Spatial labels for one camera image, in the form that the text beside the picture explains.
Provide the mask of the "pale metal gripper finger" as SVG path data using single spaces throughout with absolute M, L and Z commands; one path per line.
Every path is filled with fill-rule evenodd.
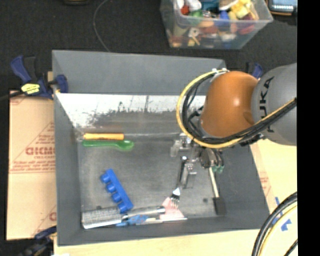
M 196 181 L 197 171 L 193 163 L 188 164 L 188 188 L 193 188 Z
M 181 177 L 181 186 L 183 189 L 186 189 L 188 186 L 188 176 L 189 176 L 189 165 L 185 163 L 183 166 L 183 172 Z

